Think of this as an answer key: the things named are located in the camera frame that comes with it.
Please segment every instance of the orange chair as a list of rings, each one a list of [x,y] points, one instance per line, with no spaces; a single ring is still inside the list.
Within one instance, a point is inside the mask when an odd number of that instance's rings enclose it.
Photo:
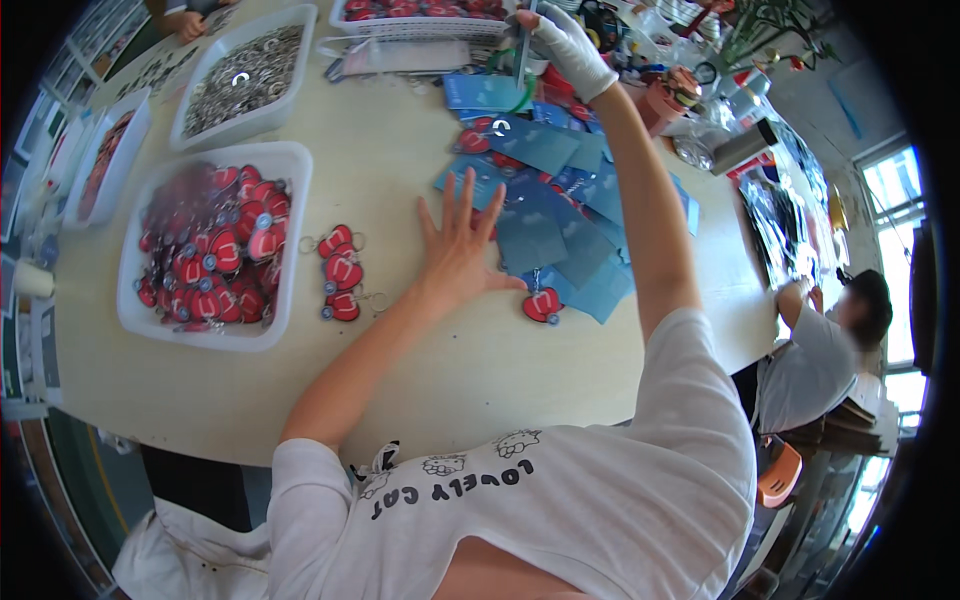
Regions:
[[[764,445],[770,442],[782,444],[780,456],[756,480],[756,502],[768,509],[777,508],[793,491],[804,468],[804,459],[793,446],[777,436],[769,436]]]

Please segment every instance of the seated worker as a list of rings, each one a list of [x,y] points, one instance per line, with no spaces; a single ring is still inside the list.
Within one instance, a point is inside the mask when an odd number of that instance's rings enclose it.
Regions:
[[[338,448],[397,359],[482,294],[526,289],[484,260],[504,186],[473,231],[476,174],[467,170],[459,202],[448,174],[439,227],[420,198],[417,280],[326,367],[283,427],[267,511],[272,600],[707,600],[743,551],[753,438],[714,356],[683,207],[587,35],[556,6],[537,11],[545,16],[519,11],[517,20],[596,110],[616,160],[646,344],[633,422],[521,429],[406,462],[387,444],[351,488]]]
[[[156,28],[164,36],[177,34],[181,44],[188,44],[206,33],[204,19],[211,13],[237,0],[143,0]]]
[[[793,282],[777,293],[790,341],[732,376],[757,433],[806,425],[836,408],[856,381],[857,351],[875,350],[886,335],[893,307],[883,276],[868,270],[841,281],[836,323],[824,316],[819,287],[807,294]]]

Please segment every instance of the dark hair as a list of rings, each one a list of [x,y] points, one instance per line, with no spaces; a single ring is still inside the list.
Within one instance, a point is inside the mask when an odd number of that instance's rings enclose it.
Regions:
[[[894,307],[890,303],[887,280],[880,273],[868,269],[844,282],[844,285],[850,293],[867,303],[867,314],[861,317],[849,332],[860,349],[876,349],[894,320]]]

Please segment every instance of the light wooden tabletop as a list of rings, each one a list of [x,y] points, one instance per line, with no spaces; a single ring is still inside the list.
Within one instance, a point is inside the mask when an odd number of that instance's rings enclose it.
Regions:
[[[247,0],[225,31],[286,4]],[[315,36],[339,34],[320,0]],[[201,53],[215,38],[199,42]],[[157,52],[176,47],[168,38]],[[108,106],[154,52],[134,60],[97,91]],[[367,291],[397,298],[422,260],[415,202],[452,159],[460,130],[443,93],[406,85],[347,80],[331,85],[312,52],[287,124],[250,141],[294,140],[313,154],[313,180],[302,234],[345,223],[369,239]],[[175,158],[169,133],[180,96],[151,102],[147,134],[111,222],[60,236],[57,338],[62,409],[78,419],[183,454],[268,466],[287,412],[332,358],[372,322],[319,319],[324,295],[320,258],[296,266],[291,318],[273,348],[226,352],[155,341],[124,330],[116,314],[117,268],[131,205],[155,166]],[[741,200],[725,177],[694,169],[662,152],[667,168],[701,206],[694,238],[697,277],[713,323],[720,362],[738,370],[769,351],[776,337],[772,295],[745,242]],[[809,193],[803,177],[794,177]],[[495,260],[491,244],[489,259]],[[634,260],[643,257],[634,253]],[[505,431],[557,423],[614,423],[633,415],[643,365],[636,297],[624,299],[605,325],[566,310],[561,326],[520,312],[521,292],[489,294],[442,322],[387,375],[361,424],[343,446],[344,463],[368,463],[390,440],[401,458],[462,450]]]

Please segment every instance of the white glove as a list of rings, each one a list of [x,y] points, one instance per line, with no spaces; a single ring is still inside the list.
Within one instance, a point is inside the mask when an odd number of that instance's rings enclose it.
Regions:
[[[539,3],[537,12],[542,17],[531,32],[531,48],[550,59],[584,102],[590,102],[616,83],[619,77],[572,16],[548,2]]]

